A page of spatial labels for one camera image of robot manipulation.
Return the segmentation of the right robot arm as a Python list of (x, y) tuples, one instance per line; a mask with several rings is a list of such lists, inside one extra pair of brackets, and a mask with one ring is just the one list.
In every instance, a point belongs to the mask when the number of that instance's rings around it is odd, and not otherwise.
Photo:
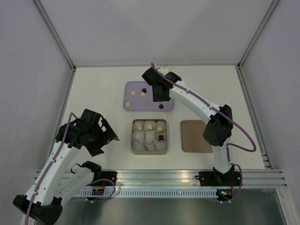
[(214, 157), (213, 171), (199, 176), (207, 186), (241, 185), (241, 172), (229, 159), (228, 143), (232, 135), (231, 107), (219, 106), (197, 95), (173, 72), (162, 75), (155, 67), (146, 70), (142, 78), (152, 87), (154, 102), (174, 99), (194, 112), (206, 125), (203, 138), (211, 145)]

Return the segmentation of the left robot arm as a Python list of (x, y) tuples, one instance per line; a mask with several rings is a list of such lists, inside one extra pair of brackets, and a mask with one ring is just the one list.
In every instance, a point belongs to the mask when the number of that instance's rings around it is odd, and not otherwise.
[(13, 204), (24, 215), (24, 224), (34, 219), (44, 225), (53, 225), (60, 217), (63, 207), (85, 186), (101, 186), (98, 193), (104, 193), (105, 186), (111, 184), (116, 192), (116, 179), (104, 176), (102, 167), (91, 161), (79, 166), (77, 172), (60, 184), (60, 180), (73, 158), (81, 148), (86, 148), (94, 157), (103, 154), (102, 147), (119, 138), (108, 121), (99, 113), (84, 109), (80, 117), (70, 113), (66, 124), (62, 125), (55, 137), (51, 154), (32, 186), (23, 195), (17, 195)]

